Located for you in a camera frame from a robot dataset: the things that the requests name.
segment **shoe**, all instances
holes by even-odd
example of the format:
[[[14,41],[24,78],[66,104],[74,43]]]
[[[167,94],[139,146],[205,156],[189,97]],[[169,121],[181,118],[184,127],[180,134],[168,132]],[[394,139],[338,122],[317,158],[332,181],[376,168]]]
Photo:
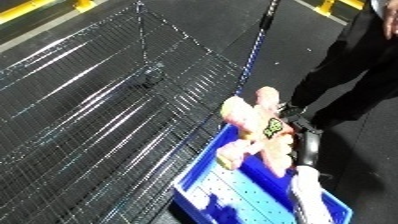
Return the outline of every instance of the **shoe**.
[[[307,107],[294,106],[290,102],[281,103],[281,104],[279,104],[279,107],[278,107],[278,112],[279,112],[280,118],[300,115],[300,114],[305,113],[306,110],[307,110]]]

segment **yellow stripe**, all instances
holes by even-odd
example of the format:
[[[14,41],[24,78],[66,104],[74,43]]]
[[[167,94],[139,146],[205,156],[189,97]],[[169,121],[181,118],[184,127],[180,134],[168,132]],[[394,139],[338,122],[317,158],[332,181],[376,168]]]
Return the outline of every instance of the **yellow stripe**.
[[[0,13],[0,24],[6,23],[17,17],[25,15],[26,13],[29,13],[54,1],[56,0],[31,0],[29,2],[25,2],[21,5]]]

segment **pink stuffed toy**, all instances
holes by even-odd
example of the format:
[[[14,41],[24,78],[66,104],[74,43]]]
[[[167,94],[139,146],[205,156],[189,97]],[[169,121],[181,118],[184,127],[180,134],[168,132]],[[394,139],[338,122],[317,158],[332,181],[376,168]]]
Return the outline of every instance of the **pink stuffed toy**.
[[[263,87],[256,91],[255,106],[233,96],[221,108],[224,121],[239,129],[239,139],[217,149],[217,161],[227,169],[241,166],[248,155],[260,153],[264,164],[278,177],[292,165],[293,128],[277,116],[279,93]]]

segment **hand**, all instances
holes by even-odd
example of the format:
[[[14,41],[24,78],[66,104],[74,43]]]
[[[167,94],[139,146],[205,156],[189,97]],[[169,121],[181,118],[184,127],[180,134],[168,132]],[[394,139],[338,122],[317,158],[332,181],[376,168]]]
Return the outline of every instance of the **hand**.
[[[318,181],[319,172],[309,166],[297,166],[289,196],[293,202],[294,214],[299,224],[330,224],[333,219],[322,200],[322,187]]]
[[[383,29],[387,40],[398,35],[398,0],[390,0],[386,3]]]

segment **person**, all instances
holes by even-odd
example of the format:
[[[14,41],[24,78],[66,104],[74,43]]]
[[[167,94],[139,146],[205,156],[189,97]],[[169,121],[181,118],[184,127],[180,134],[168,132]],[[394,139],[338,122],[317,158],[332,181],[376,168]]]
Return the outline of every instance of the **person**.
[[[311,123],[327,129],[357,120],[398,96],[398,0],[367,0],[329,47],[323,61],[299,83],[280,117],[304,113],[327,90],[363,74],[355,87],[317,111]]]

